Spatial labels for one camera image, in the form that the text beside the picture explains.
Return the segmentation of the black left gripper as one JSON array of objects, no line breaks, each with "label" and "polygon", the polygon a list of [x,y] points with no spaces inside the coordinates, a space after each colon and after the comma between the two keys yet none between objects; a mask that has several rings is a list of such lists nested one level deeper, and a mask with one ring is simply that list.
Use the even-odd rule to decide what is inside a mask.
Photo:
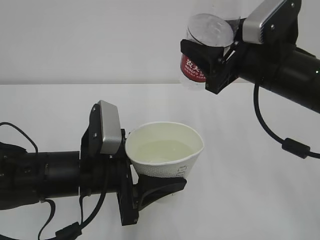
[{"label": "black left gripper", "polygon": [[109,156],[107,192],[116,193],[120,218],[137,220],[139,211],[170,194],[182,191],[187,180],[183,177],[154,177],[140,174],[133,184],[131,164],[125,151],[126,131],[115,154]]}]

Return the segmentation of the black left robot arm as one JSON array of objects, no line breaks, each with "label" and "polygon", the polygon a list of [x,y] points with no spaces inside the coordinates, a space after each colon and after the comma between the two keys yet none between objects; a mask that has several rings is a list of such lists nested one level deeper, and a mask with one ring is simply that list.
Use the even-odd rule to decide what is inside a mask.
[{"label": "black left robot arm", "polygon": [[16,145],[0,145],[0,208],[14,209],[45,199],[90,196],[103,190],[116,193],[122,225],[138,222],[139,212],[153,202],[182,191],[183,177],[139,174],[133,182],[125,145],[113,155],[89,155],[89,135],[80,151],[27,152]]}]

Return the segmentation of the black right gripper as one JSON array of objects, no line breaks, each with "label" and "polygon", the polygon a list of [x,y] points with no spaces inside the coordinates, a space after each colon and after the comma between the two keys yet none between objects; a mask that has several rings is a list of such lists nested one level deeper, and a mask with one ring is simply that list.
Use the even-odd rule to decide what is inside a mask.
[{"label": "black right gripper", "polygon": [[234,54],[224,55],[224,47],[214,47],[183,39],[180,51],[206,76],[205,89],[214,94],[241,77],[256,82],[273,77],[285,58],[293,51],[298,38],[298,20],[295,20],[282,38],[273,44],[246,43],[242,38],[243,22],[231,45]]}]

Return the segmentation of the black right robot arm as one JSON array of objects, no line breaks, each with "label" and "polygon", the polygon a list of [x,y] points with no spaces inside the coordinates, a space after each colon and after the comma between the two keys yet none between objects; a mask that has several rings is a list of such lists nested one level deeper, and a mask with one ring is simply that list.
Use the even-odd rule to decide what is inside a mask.
[{"label": "black right robot arm", "polygon": [[320,60],[297,47],[298,21],[286,26],[272,43],[254,44],[244,41],[241,19],[231,44],[233,54],[223,56],[221,47],[206,46],[183,39],[180,50],[205,77],[205,89],[219,94],[242,78],[291,100],[316,113],[320,111]]}]

